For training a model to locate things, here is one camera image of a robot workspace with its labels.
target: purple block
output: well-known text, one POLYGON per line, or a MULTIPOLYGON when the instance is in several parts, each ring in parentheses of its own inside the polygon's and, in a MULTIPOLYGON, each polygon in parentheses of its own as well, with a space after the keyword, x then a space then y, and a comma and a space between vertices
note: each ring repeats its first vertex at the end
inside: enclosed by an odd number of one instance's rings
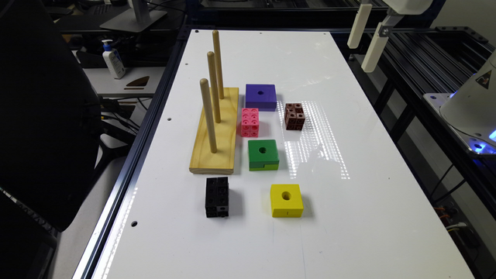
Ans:
POLYGON ((245 108, 256 108, 262 112, 276 111, 276 86, 273 84, 247 84, 245 108))

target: pink cube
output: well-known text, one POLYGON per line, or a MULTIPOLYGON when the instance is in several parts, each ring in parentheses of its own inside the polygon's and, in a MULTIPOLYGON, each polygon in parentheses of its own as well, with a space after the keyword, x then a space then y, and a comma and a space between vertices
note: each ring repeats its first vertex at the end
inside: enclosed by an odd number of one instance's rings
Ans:
POLYGON ((258 137, 258 108, 242 108, 241 110, 241 136, 258 137))

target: yellow block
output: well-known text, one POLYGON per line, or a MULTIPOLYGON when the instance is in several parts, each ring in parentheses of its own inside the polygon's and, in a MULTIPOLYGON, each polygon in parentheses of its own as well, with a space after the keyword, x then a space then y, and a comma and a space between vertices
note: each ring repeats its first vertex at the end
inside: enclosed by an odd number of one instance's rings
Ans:
POLYGON ((202 109, 189 171, 193 174, 232 174, 236 148, 239 88, 224 88, 219 100, 220 123, 214 122, 217 152, 210 152, 205 110, 202 109))
POLYGON ((299 184, 272 184, 270 187, 272 217, 301 217, 303 200, 299 184))

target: green block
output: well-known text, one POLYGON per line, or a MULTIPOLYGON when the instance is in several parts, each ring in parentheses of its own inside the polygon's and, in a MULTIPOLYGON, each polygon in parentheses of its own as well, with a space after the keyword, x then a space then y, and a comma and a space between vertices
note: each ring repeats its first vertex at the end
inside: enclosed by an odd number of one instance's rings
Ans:
POLYGON ((250 171, 277 171, 279 169, 279 164, 267 164, 263 167, 251 167, 250 171))
POLYGON ((277 170, 279 168, 279 153, 276 141, 274 139, 249 140, 248 158, 250 171, 277 170))

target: screw hole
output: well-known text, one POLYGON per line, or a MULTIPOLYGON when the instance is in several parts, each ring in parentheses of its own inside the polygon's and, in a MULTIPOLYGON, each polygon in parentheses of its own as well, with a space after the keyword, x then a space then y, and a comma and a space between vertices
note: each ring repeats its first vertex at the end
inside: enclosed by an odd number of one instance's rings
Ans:
POLYGON ((291 199, 291 193, 290 192, 283 192, 282 193, 282 198, 285 200, 285 201, 289 201, 291 199))

